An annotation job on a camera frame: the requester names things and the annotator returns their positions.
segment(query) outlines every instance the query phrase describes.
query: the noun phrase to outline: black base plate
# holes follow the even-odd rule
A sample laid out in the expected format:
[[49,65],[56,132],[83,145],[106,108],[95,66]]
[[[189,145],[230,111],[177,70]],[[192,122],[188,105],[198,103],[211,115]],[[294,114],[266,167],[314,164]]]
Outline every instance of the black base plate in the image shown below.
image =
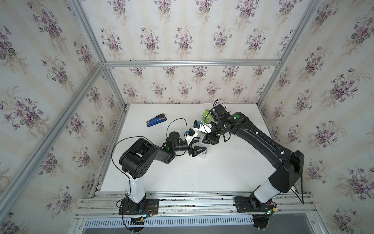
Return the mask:
[[156,215],[159,212],[159,199],[146,199],[146,206],[141,213],[138,213],[137,211],[131,209],[129,202],[131,201],[128,198],[121,201],[121,205],[118,211],[119,215],[146,215],[148,214],[148,212]]
[[243,197],[237,196],[235,197],[235,207],[238,213],[245,213],[245,212],[268,212],[269,210],[273,209],[273,204],[266,204],[260,210],[253,210],[250,207],[250,197]]

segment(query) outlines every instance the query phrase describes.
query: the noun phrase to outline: metal vent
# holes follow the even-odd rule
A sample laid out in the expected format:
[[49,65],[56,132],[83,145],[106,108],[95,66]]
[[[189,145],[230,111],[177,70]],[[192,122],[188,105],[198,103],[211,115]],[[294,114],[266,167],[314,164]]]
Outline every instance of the metal vent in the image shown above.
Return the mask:
[[[130,218],[124,217],[127,227]],[[181,216],[181,217],[151,217],[144,221],[143,227],[186,227],[186,226],[219,226],[219,225],[252,225],[252,215],[219,215],[219,216]],[[85,228],[118,228],[123,227],[122,218],[90,218],[86,220]]]

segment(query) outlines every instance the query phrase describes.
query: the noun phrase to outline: purple flower pattern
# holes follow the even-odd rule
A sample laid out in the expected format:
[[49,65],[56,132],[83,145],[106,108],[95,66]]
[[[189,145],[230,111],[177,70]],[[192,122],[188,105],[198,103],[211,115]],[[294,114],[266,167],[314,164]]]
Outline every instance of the purple flower pattern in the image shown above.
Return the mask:
[[275,110],[273,112],[273,121],[278,120],[279,117],[284,117],[284,113],[286,110],[284,109],[284,103],[283,101],[280,101],[279,103],[275,104]]
[[286,135],[286,144],[290,145],[292,142],[301,142],[301,138],[304,138],[303,135],[301,135],[301,128],[298,124],[295,124],[294,126],[290,126],[288,129],[288,133]]
[[236,10],[240,10],[240,14],[235,19],[235,25],[237,30],[240,28],[245,29],[247,24],[250,24],[250,17],[254,17],[255,10],[258,8],[259,0],[239,0],[239,4],[236,6]]
[[253,103],[253,100],[249,97],[244,97],[243,100],[240,101],[240,103]]
[[115,60],[121,60],[123,53],[120,51],[122,50],[122,41],[120,41],[119,37],[115,35],[114,31],[116,27],[110,26],[108,30],[101,28],[100,31],[103,33],[100,37],[102,40],[102,44],[108,46],[108,54],[109,56],[113,57]]
[[196,1],[196,4],[199,6],[199,11],[197,14],[199,15],[199,20],[203,20],[203,24],[209,21],[210,19],[210,8],[212,7],[213,0],[200,0]]
[[80,187],[86,196],[88,196],[91,192],[92,187],[94,186],[95,183],[95,174],[92,174],[88,177],[86,181],[83,182],[82,187]]
[[235,97],[235,99],[238,99],[245,89],[247,89],[247,84],[243,84],[243,82],[241,81],[236,82],[235,86],[232,87],[232,90],[234,91],[233,97]]
[[238,71],[238,66],[225,66],[222,71],[225,74],[224,77],[222,77],[222,81],[225,81],[225,84],[230,83],[232,80],[234,80],[234,77],[236,76]]
[[332,54],[329,50],[330,49],[326,49],[323,51],[321,47],[317,47],[315,52],[309,54],[309,57],[305,59],[307,65],[299,71],[299,80],[301,80],[301,82],[309,80],[310,75],[314,76],[317,71],[321,70],[325,56]]
[[62,173],[64,172],[64,165],[62,164],[62,162],[59,162],[57,159],[55,159],[55,156],[53,156],[52,152],[54,150],[54,148],[51,148],[50,152],[47,154],[47,157],[39,166],[39,169],[36,173],[38,176],[44,174],[45,172],[46,174],[49,174],[48,177],[57,177],[56,174],[58,170],[60,170]]
[[110,129],[112,129],[112,131],[116,130],[117,123],[118,123],[118,120],[114,119],[114,116],[113,116],[112,121],[109,124]]
[[320,125],[316,126],[317,133],[312,133],[308,137],[310,138],[308,144],[311,144],[313,148],[320,150],[320,146],[323,148],[331,145],[337,141],[339,133],[341,135],[347,134],[344,132],[345,129],[335,127],[335,122],[330,120],[328,124],[321,122]]
[[277,83],[278,89],[276,92],[282,91],[283,87],[291,82],[292,76],[290,76],[289,73],[290,70],[288,69],[288,67],[286,67],[286,69],[281,72],[281,74],[279,75],[279,80]]
[[161,100],[164,96],[163,92],[166,90],[166,87],[164,84],[160,84],[159,82],[152,82],[151,90],[154,92],[154,95]]
[[66,92],[73,92],[73,82],[71,78],[66,75],[64,61],[60,61],[57,57],[52,60],[52,58],[46,58],[42,60],[43,66],[48,70],[47,77],[51,80],[57,81],[60,84],[60,88],[65,89]]
[[65,129],[69,132],[69,135],[75,133],[75,137],[78,140],[81,140],[81,137],[86,139],[87,135],[87,126],[83,126],[85,122],[81,119],[78,113],[75,113],[74,116],[71,117],[70,122],[66,125]]
[[266,108],[266,104],[264,104],[264,105],[260,108],[260,110],[261,110],[262,115],[266,118],[267,115],[269,114],[269,112],[267,111],[267,108]]
[[273,137],[274,137],[274,140],[276,140],[277,142],[280,142],[281,140],[281,135],[280,135],[280,130],[279,130],[279,126],[276,126],[275,128],[272,128],[271,129],[271,133],[273,134]]
[[348,169],[348,172],[352,174],[350,177],[344,175],[336,178],[339,184],[336,188],[341,189],[342,194],[346,197],[350,197],[353,201],[354,198],[359,198],[360,201],[374,198],[374,168],[369,170],[361,167],[355,169]]
[[118,21],[122,21],[123,24],[128,22],[129,16],[126,11],[126,2],[130,0],[107,0],[107,2],[113,6],[114,15]]
[[292,36],[292,33],[294,32],[293,29],[291,29],[288,33],[288,35],[286,35],[285,37],[282,38],[282,41],[279,43],[279,45],[282,47],[280,50],[277,51],[277,54],[275,56],[277,56],[278,58],[281,57],[281,55],[283,54],[283,51],[286,49],[286,46],[288,45],[288,41],[291,39],[291,36]]
[[278,26],[281,26],[286,22],[286,20],[289,19],[289,16],[291,15],[291,10],[295,7],[297,3],[301,3],[302,0],[280,0],[279,6],[281,7],[279,9],[279,12],[276,14],[277,19],[276,21],[280,21]]
[[355,75],[356,70],[350,68],[345,74],[338,74],[337,78],[331,81],[333,88],[327,89],[322,93],[323,100],[321,102],[325,104],[326,107],[331,105],[336,107],[336,102],[339,101],[343,103],[347,97],[353,98],[353,95],[358,90],[358,84],[360,79],[366,81],[371,80],[368,77],[368,73],[361,73]]
[[14,130],[18,130],[22,125],[27,128],[27,134],[30,134],[34,139],[38,138],[38,135],[44,136],[48,129],[49,124],[47,121],[49,118],[43,119],[44,112],[37,107],[37,102],[31,101],[29,98],[17,97],[16,93],[20,92],[15,86],[12,92],[9,93],[7,90],[8,100],[0,101],[0,110],[8,112],[4,115],[7,124],[11,123]]
[[87,72],[91,72],[94,69],[94,63],[90,49],[82,41],[82,35],[79,35],[78,39],[73,41],[73,45],[75,46],[75,54],[78,56],[79,61],[84,61]]
[[206,72],[208,71],[208,67],[192,67],[191,72],[194,73],[194,76],[192,77],[192,81],[195,81],[196,84],[201,83],[206,76]]
[[326,179],[329,178],[329,176],[326,174],[325,170],[326,166],[323,164],[323,160],[314,161],[311,159],[304,178],[306,181],[320,180],[322,183],[326,183]]
[[172,0],[153,0],[155,4],[157,4],[159,7],[158,7],[158,12],[157,14],[160,16],[160,20],[163,18],[165,20],[165,25],[168,24],[168,22],[170,22],[170,19],[172,18],[171,17],[171,11],[170,11],[170,7],[171,7],[171,3],[172,3]]
[[335,15],[338,11],[338,2],[339,0],[324,0],[321,2],[317,10],[317,16],[312,22],[311,27],[309,30],[312,30],[310,35],[315,35],[320,32],[320,28],[323,26],[322,24],[332,15]]
[[254,66],[253,67],[254,73],[252,76],[252,80],[253,81],[259,80],[262,77],[262,74],[264,73],[264,71],[268,70],[269,68],[270,66]]
[[63,189],[60,187],[58,194],[50,198],[51,202],[49,203],[49,205],[46,205],[46,208],[48,210],[52,210],[52,217],[54,215],[60,214],[61,211],[65,211],[65,214],[68,212],[72,212],[73,206],[78,206],[77,196],[70,195],[68,190],[68,186]]
[[220,84],[216,84],[215,81],[210,81],[208,86],[205,87],[206,91],[208,92],[208,97],[214,98],[215,94],[219,89],[221,89]]
[[142,81],[144,79],[143,70],[145,67],[130,67],[130,71],[132,71],[132,75],[135,77],[135,80]]
[[142,28],[142,34],[140,35],[140,44],[145,45],[144,55],[148,56],[150,60],[155,59],[158,54],[156,50],[159,49],[159,38],[154,33],[157,27],[151,26],[148,30]]
[[201,98],[194,98],[191,104],[203,104],[203,101]]
[[269,28],[266,26],[261,30],[258,30],[258,28],[253,29],[253,34],[251,34],[245,42],[245,44],[248,45],[248,48],[244,50],[244,55],[247,59],[253,58],[258,54],[257,51],[261,50],[261,46],[265,43],[265,31],[268,29]]
[[192,36],[190,30],[192,30],[192,26],[187,26],[184,30],[182,28],[177,28],[177,34],[175,35],[174,44],[178,45],[177,55],[181,57],[181,59],[186,59],[187,56],[190,54],[192,49]]
[[39,31],[41,33],[48,33],[49,43],[52,44],[55,50],[60,49],[62,53],[66,50],[66,38],[61,36],[62,29],[57,24],[58,19],[53,15],[53,13],[48,10],[43,4],[33,1],[27,3],[29,8],[34,12],[33,20],[38,24]]
[[315,102],[315,100],[312,99],[312,92],[309,91],[309,89],[305,90],[304,93],[299,93],[297,102],[293,108],[296,110],[293,115],[299,115],[305,109],[310,110],[313,102]]
[[107,149],[108,149],[108,146],[107,145],[104,145],[101,141],[100,143],[100,149],[99,151],[97,152],[97,154],[99,155],[100,159],[101,160],[104,160],[104,157],[105,157],[105,154],[107,152]]
[[76,163],[76,168],[85,167],[90,169],[90,166],[94,165],[92,159],[88,156],[87,150],[87,147],[81,146],[79,152],[74,152],[75,156],[72,157],[72,160]]
[[95,132],[99,132],[101,135],[107,134],[107,128],[105,127],[104,123],[102,122],[102,116],[99,115],[96,118],[93,117],[93,120],[91,121],[93,125],[93,130]]
[[174,80],[174,73],[177,68],[178,67],[162,67],[162,69],[165,71],[166,78],[169,80]]
[[8,66],[13,73],[15,71],[15,65],[17,64],[20,68],[22,68],[23,73],[26,74],[26,67],[28,66],[25,64],[26,58],[20,58],[18,55],[21,52],[17,52],[13,49],[12,43],[9,41],[7,35],[11,35],[12,33],[8,30],[7,27],[2,26],[0,30],[0,60],[3,60],[3,66]]
[[173,97],[169,97],[168,101],[166,102],[167,104],[180,104],[181,102],[178,101],[178,99],[175,99]]
[[357,211],[352,209],[345,210],[342,206],[338,206],[339,207],[336,209],[336,214],[330,213],[331,223],[327,223],[332,230],[335,232],[342,231],[349,234],[363,234],[360,227],[362,221],[357,218]]
[[218,54],[223,53],[226,50],[225,44],[232,37],[230,29],[227,29],[224,24],[222,26],[217,25],[215,33],[212,34],[214,43],[214,52],[218,51]]
[[132,101],[138,98],[138,91],[134,87],[134,84],[130,83],[128,85],[123,85],[123,93],[127,95]]
[[218,104],[228,104],[229,102],[228,102],[227,98],[219,98],[217,103]]
[[186,99],[188,97],[188,92],[192,89],[191,84],[184,82],[179,82],[179,86],[177,87],[177,90],[180,92],[180,96],[183,99]]
[[96,109],[101,109],[102,102],[100,98],[100,93],[97,90],[96,86],[92,86],[86,96],[90,103],[93,102],[93,105],[95,106]]
[[347,37],[346,44],[342,46],[347,49],[347,52],[344,55],[351,56],[352,53],[357,53],[357,47],[362,48],[363,42],[370,38],[374,34],[374,24],[373,24],[373,15],[374,15],[374,6],[370,9],[367,15],[357,18],[358,22],[355,24],[354,29],[355,33],[352,33],[350,37]]
[[113,112],[117,112],[116,103],[114,102],[114,96],[112,94],[105,95],[105,101],[107,102],[107,107],[112,109]]
[[24,226],[24,223],[21,225],[16,225],[16,222],[12,221],[10,218],[14,215],[14,212],[8,213],[8,221],[4,221],[1,226],[1,231],[3,234],[28,234],[30,227],[28,224]]

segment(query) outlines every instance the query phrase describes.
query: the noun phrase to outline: white table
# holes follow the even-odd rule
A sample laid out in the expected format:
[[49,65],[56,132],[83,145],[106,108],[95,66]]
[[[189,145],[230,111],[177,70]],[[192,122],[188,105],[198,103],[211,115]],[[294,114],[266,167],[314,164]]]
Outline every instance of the white table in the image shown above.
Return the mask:
[[[201,120],[205,109],[212,104],[131,104],[119,140],[130,136],[145,136],[153,144],[161,146],[166,141],[166,129],[177,118],[187,121],[188,129],[195,120]],[[231,114],[242,112],[261,131],[270,136],[266,124],[255,104],[227,104]],[[164,113],[167,120],[147,127],[146,121]],[[183,138],[186,124],[177,120],[170,125],[168,133],[179,132]],[[138,138],[122,141],[116,146],[113,160],[119,168],[119,158]],[[144,187],[149,192],[234,192],[253,191],[263,183],[275,168],[270,162],[245,140],[232,135],[224,143],[223,137],[217,145],[211,145],[205,159],[183,156],[165,164],[153,161],[144,177]],[[101,191],[128,191],[128,178],[110,162]]]

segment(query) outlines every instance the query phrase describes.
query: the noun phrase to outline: metal rail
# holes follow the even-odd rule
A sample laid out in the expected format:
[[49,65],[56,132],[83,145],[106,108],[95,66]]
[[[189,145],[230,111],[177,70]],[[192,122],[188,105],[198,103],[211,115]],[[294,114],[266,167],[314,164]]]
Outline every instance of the metal rail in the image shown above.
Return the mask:
[[107,61],[106,67],[279,66],[277,59]]

